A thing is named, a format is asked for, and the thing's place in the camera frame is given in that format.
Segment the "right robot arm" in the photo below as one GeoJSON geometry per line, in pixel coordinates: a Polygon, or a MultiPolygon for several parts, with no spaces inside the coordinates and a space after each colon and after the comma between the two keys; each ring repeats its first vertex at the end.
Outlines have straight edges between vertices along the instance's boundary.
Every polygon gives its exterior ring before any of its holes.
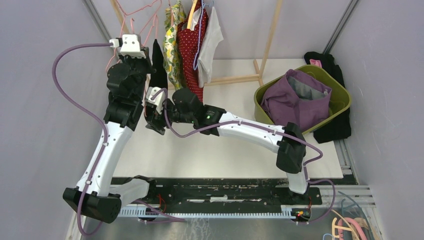
{"type": "Polygon", "coordinates": [[[276,154],[276,167],[286,173],[289,199],[302,204],[309,198],[309,177],[304,157],[309,143],[292,122],[268,125],[207,105],[187,88],[168,98],[165,88],[149,87],[146,96],[147,127],[163,135],[166,129],[179,138],[194,134],[238,138],[276,154]]]}

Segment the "black skirt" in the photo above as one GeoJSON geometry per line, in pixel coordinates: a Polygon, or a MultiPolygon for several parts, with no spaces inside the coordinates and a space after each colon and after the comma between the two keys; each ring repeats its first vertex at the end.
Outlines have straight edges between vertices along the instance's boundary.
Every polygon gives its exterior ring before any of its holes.
{"type": "Polygon", "coordinates": [[[158,40],[155,39],[152,48],[152,67],[156,70],[150,75],[148,87],[168,88],[168,77],[164,69],[164,57],[158,40]]]}

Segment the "purple pleated skirt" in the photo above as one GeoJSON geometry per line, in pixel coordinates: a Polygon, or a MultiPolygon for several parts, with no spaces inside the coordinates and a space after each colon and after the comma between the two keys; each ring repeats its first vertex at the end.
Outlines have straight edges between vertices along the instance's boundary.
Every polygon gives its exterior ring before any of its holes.
{"type": "Polygon", "coordinates": [[[331,87],[290,69],[264,92],[260,107],[275,125],[294,123],[304,132],[330,116],[331,95],[331,87]]]}

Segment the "lemon print skirt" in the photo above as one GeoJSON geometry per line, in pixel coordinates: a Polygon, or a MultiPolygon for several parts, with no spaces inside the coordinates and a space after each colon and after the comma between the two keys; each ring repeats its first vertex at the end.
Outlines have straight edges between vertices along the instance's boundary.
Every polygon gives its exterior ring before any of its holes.
{"type": "Polygon", "coordinates": [[[169,82],[176,90],[185,87],[183,64],[177,43],[178,25],[185,18],[186,13],[180,0],[165,9],[165,35],[162,42],[163,67],[169,82]]]}

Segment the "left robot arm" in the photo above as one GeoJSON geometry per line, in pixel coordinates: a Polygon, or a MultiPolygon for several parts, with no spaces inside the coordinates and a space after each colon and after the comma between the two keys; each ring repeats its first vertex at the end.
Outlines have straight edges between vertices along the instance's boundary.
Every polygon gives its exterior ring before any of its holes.
{"type": "Polygon", "coordinates": [[[147,75],[155,73],[148,47],[122,46],[119,58],[121,61],[107,72],[109,96],[105,118],[82,109],[100,123],[102,132],[84,174],[75,187],[67,187],[62,195],[77,217],[107,224],[115,221],[123,207],[138,199],[152,203],[158,195],[149,177],[138,175],[121,185],[112,184],[117,163],[143,112],[147,75]]]}

